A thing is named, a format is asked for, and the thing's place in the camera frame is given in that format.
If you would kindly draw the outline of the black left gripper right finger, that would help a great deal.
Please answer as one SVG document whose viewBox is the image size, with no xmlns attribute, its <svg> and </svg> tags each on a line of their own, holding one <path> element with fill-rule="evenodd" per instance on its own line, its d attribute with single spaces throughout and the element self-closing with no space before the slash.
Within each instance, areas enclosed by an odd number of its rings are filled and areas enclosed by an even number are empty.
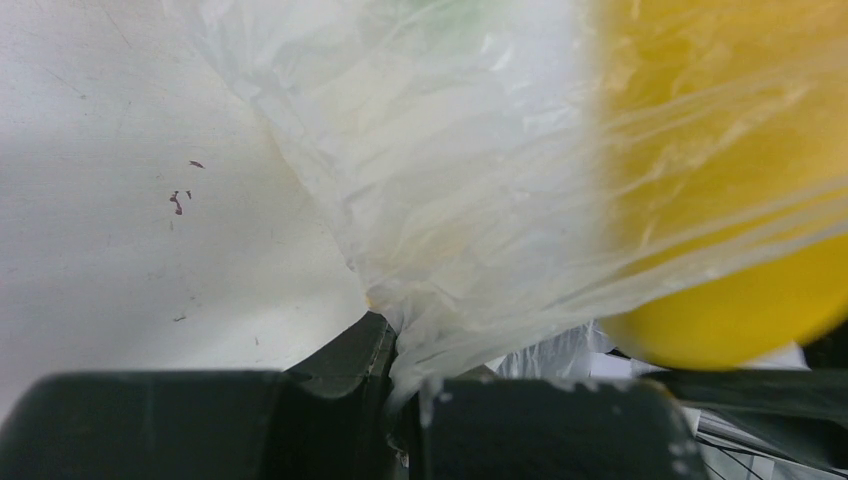
<svg viewBox="0 0 848 480">
<path fill-rule="evenodd" d="M 645 380 L 434 378 L 408 405 L 412 479 L 706 479 L 682 408 Z"/>
</svg>

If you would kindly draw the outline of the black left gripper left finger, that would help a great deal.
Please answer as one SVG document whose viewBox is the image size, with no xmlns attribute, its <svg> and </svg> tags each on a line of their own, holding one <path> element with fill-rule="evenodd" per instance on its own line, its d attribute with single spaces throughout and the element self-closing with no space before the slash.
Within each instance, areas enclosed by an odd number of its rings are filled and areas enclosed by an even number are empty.
<svg viewBox="0 0 848 480">
<path fill-rule="evenodd" d="M 284 370 L 61 373 L 1 427 L 5 479 L 383 479 L 395 335 L 374 313 Z"/>
</svg>

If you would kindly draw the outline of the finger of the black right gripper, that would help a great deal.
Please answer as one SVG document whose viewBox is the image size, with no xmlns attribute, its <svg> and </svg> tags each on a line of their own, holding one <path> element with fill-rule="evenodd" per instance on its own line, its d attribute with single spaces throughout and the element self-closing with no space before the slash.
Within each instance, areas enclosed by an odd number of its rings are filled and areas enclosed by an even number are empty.
<svg viewBox="0 0 848 480">
<path fill-rule="evenodd" d="M 707 410 L 781 454 L 821 470 L 847 469 L 847 371 L 657 371 L 684 405 Z"/>
</svg>

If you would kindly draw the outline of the translucent plastic bag with prints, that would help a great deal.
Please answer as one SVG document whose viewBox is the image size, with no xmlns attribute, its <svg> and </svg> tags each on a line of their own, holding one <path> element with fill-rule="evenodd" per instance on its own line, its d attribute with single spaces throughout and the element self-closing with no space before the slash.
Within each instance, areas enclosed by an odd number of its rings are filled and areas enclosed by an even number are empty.
<svg viewBox="0 0 848 480">
<path fill-rule="evenodd" d="M 393 404 L 682 289 L 625 272 L 600 2 L 166 3 L 397 331 Z"/>
</svg>

